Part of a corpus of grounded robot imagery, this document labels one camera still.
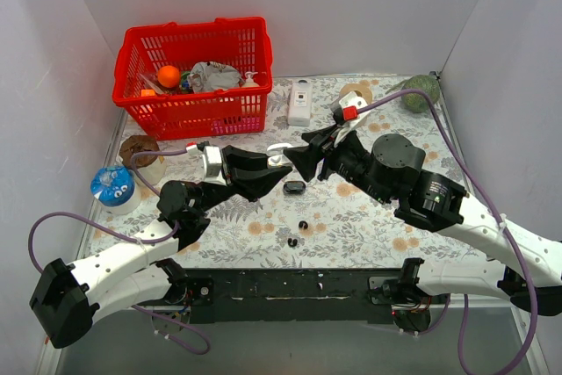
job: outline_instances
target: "leaf pattern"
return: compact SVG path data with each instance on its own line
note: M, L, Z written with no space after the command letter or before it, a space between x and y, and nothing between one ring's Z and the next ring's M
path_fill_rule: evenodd
M310 127L288 126L286 113L291 78L278 78L268 96L268 117L263 132L220 136L209 141L221 147L265 152L278 142L304 145L300 135L332 124L329 105L347 83L371 82L374 99L407 76L319 76L308 78L313 84L313 118ZM443 113L437 110L443 123ZM126 122L122 140L142 133L132 119ZM400 133L426 151L424 168L464 183L460 168L441 139L429 113L413 114L393 101L374 111L357 134L364 147L384 133ZM177 150L186 142L160 142L161 150ZM168 169L161 187L170 179L197 182L203 177L199 157L181 155L166 158ZM287 180L302 180L295 170ZM172 257L184 267L195 268L370 268L400 267L405 258L421 257L438 262L480 261L482 254L462 242L405 225L393 217L394 205L382 206L337 175L328 181L314 179L301 196L285 196L283 184L260 201L249 203L234 197L213 208L211 225L199 241ZM132 235L142 230L157 215L156 196L146 196L133 213L113 216L101 212L98 221L110 221L120 233ZM299 229L299 221L308 229ZM288 238L297 239L291 248ZM116 240L108 235L90 236L86 255L110 247Z

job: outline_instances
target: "small black object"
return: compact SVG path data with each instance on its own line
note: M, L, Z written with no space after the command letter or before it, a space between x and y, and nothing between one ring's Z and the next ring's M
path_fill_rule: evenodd
M283 185L283 192L287 195L300 195L306 190L306 184L300 180L290 180Z
M408 333L421 333L429 328L431 314L429 312L412 312L397 310L393 312L394 323Z

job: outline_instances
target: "orange ball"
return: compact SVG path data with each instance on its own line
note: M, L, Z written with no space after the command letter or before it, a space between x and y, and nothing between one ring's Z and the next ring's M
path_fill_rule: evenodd
M162 66L158 69L158 83L162 87L176 88L179 85L179 69L175 66Z

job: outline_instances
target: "red basket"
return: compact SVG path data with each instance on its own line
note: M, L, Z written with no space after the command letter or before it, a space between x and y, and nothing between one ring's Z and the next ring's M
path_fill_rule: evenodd
M255 88L198 94L141 97L139 74L165 65L188 70L199 61L217 61L242 75L258 72ZM261 132L271 92L270 38L263 18L217 18L195 25L139 26L127 30L115 65L113 102L157 140Z

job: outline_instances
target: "green melon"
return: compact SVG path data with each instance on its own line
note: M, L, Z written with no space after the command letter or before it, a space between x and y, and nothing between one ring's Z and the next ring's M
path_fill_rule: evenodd
M429 75L412 76L410 79L394 85L386 93L396 89L405 90L407 88L416 88L417 90L427 92L433 104L439 101L439 96L441 95L439 82L433 76ZM401 99L404 107L413 113L423 113L429 108L425 98L419 94L406 94L405 96L402 96Z

